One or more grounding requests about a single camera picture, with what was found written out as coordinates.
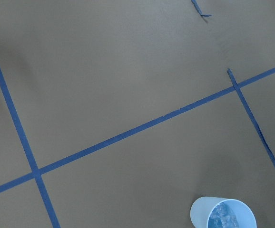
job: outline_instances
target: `gray floor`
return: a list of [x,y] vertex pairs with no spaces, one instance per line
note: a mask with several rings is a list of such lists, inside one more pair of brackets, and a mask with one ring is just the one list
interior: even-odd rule
[[[0,1],[0,66],[44,167],[275,67],[275,0]],[[275,74],[242,88],[275,155]],[[0,91],[0,185],[30,173]],[[60,226],[192,228],[200,196],[275,227],[275,169],[229,93],[44,174]],[[34,180],[0,227],[51,227]]]

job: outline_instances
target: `water in cup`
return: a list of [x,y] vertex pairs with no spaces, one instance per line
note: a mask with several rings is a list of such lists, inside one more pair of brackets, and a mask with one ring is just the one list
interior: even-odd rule
[[208,228],[238,228],[236,215],[225,203],[218,204],[211,213]]

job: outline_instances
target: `clear plastic cup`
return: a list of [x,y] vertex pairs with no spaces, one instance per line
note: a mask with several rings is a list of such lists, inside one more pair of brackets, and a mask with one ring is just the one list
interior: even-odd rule
[[243,202],[236,199],[218,197],[198,198],[190,209],[190,218],[196,228],[208,228],[208,221],[214,208],[225,203],[236,215],[240,228],[257,228],[256,219],[251,209]]

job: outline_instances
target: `tape line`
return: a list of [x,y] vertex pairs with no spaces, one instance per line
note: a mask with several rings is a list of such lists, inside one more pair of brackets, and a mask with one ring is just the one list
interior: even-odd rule
[[272,163],[273,163],[273,165],[275,167],[275,156],[273,155],[271,149],[269,148],[268,144],[266,143],[265,137],[263,136],[263,134],[261,132],[261,129],[260,129],[260,127],[259,127],[259,125],[258,125],[258,123],[257,123],[257,121],[256,121],[256,119],[255,119],[255,117],[254,117],[254,115],[253,115],[250,107],[248,106],[248,104],[246,102],[246,99],[244,98],[244,96],[243,96],[243,94],[242,94],[242,92],[241,92],[241,90],[240,90],[240,88],[239,88],[239,86],[238,86],[238,84],[237,84],[237,82],[235,80],[235,77],[234,77],[232,71],[230,69],[228,69],[227,73],[228,73],[228,75],[229,75],[229,77],[230,77],[230,79],[231,79],[231,81],[233,83],[234,89],[236,90],[236,92],[237,92],[237,94],[238,94],[238,96],[239,96],[239,98],[240,98],[240,100],[241,100],[241,102],[242,102],[242,104],[243,104],[243,106],[244,106],[244,108],[245,108],[245,110],[246,110],[246,112],[247,112],[250,120],[252,121],[252,123],[253,123],[253,125],[254,125],[254,127],[255,127],[255,129],[256,129],[259,137],[260,137],[260,139],[261,139],[261,142],[262,142],[263,146],[265,147],[265,149],[267,151],[267,154],[269,155],[269,157],[270,157],[270,159],[271,159],[271,161],[272,161]]
[[6,191],[8,189],[11,189],[11,188],[13,188],[13,187],[15,187],[17,185],[20,185],[20,184],[22,184],[24,182],[27,182],[27,181],[29,181],[29,180],[31,180],[33,178],[34,178],[33,173],[30,172],[29,174],[26,174],[26,175],[24,175],[22,177],[16,178],[16,179],[14,179],[14,180],[12,180],[10,182],[2,184],[2,185],[0,185],[0,193],[3,192],[3,191]]
[[52,164],[49,164],[49,165],[41,168],[40,169],[40,173],[41,174],[47,173],[47,172],[49,172],[51,170],[54,170],[54,169],[56,169],[56,168],[58,168],[60,166],[63,166],[65,164],[68,164],[68,163],[70,163],[70,162],[72,162],[74,160],[77,160],[77,159],[81,158],[81,157],[84,157],[84,156],[86,156],[88,154],[91,154],[91,153],[93,153],[95,151],[98,151],[98,150],[100,150],[100,149],[102,149],[102,148],[104,148],[106,146],[114,144],[114,143],[116,143],[116,142],[118,142],[120,140],[123,140],[123,139],[125,139],[125,138],[127,138],[129,136],[132,136],[132,135],[134,135],[134,134],[136,134],[138,132],[141,132],[141,131],[143,131],[143,130],[145,130],[147,128],[150,128],[150,127],[152,127],[154,125],[157,125],[157,124],[159,124],[159,123],[161,123],[163,121],[171,119],[171,118],[173,118],[173,117],[175,117],[177,115],[180,115],[180,114],[182,114],[184,112],[187,112],[187,111],[189,111],[189,110],[191,110],[193,108],[196,108],[196,107],[198,107],[200,105],[203,105],[203,104],[205,104],[207,102],[210,102],[212,100],[215,100],[215,99],[217,99],[217,98],[219,98],[221,96],[224,96],[226,94],[229,94],[229,93],[231,93],[233,91],[234,91],[234,88],[233,87],[229,87],[229,88],[224,89],[224,90],[222,90],[222,91],[220,91],[218,93],[212,94],[212,95],[210,95],[210,96],[208,96],[206,98],[203,98],[203,99],[201,99],[199,101],[196,101],[196,102],[194,102],[192,104],[189,104],[189,105],[187,105],[185,107],[182,107],[182,108],[180,108],[178,110],[175,110],[175,111],[173,111],[173,112],[171,112],[171,113],[169,113],[169,114],[167,114],[165,116],[159,117],[159,118],[157,118],[155,120],[152,120],[150,122],[142,124],[142,125],[140,125],[138,127],[135,127],[135,128],[133,128],[133,129],[131,129],[129,131],[126,131],[126,132],[124,132],[122,134],[119,134],[119,135],[117,135],[115,137],[112,137],[112,138],[110,138],[108,140],[105,140],[105,141],[103,141],[103,142],[101,142],[99,144],[91,146],[91,147],[89,147],[87,149],[84,149],[84,150],[82,150],[80,152],[77,152],[77,153],[75,153],[73,155],[70,155],[70,156],[68,156],[68,157],[66,157],[64,159],[61,159],[59,161],[56,161],[56,162],[54,162]]
[[8,106],[8,109],[9,109],[10,115],[12,117],[13,123],[15,125],[17,134],[18,134],[19,139],[21,141],[23,150],[26,154],[29,165],[31,167],[32,175],[35,178],[35,181],[37,183],[38,189],[39,189],[40,194],[42,196],[43,202],[46,206],[46,209],[47,209],[49,218],[51,220],[51,223],[52,223],[54,228],[59,228],[60,225],[59,225],[59,222],[57,220],[57,216],[56,216],[55,211],[53,209],[53,205],[52,205],[52,203],[49,199],[49,195],[48,195],[48,192],[45,188],[44,182],[43,182],[43,180],[40,176],[38,166],[36,164],[36,161],[35,161],[34,155],[32,153],[32,150],[29,146],[28,139],[27,139],[27,137],[25,135],[25,132],[23,130],[23,127],[21,125],[21,122],[20,122],[19,116],[17,114],[15,105],[13,103],[13,100],[12,100],[11,96],[10,96],[10,92],[9,92],[9,89],[6,85],[6,82],[5,82],[5,79],[3,77],[1,68],[0,68],[0,88],[1,88],[1,91],[2,91],[2,94],[3,94],[3,97],[6,101],[6,104]]
[[243,81],[243,82],[240,82],[240,83],[238,83],[238,86],[241,88],[241,87],[244,87],[244,86],[246,86],[246,85],[248,85],[248,84],[251,84],[251,83],[253,83],[253,82],[256,82],[256,81],[258,81],[258,80],[260,80],[260,79],[262,79],[262,78],[264,78],[264,77],[267,77],[267,76],[269,76],[269,75],[272,75],[272,74],[274,74],[275,73],[275,67],[274,68],[272,68],[272,69],[270,69],[270,70],[267,70],[267,71],[265,71],[265,72],[263,72],[263,73],[261,73],[261,74],[259,74],[259,75],[256,75],[256,76],[254,76],[254,77],[252,77],[252,78],[250,78],[250,79],[248,79],[248,80],[245,80],[245,81]]

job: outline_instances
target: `light blue cup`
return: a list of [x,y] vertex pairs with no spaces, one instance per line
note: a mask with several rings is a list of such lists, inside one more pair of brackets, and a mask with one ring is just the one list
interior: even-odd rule
[[236,199],[218,197],[201,197],[193,203],[190,209],[190,218],[194,226],[208,228],[209,217],[220,203],[225,203],[232,209],[240,228],[257,228],[256,219],[246,204]]

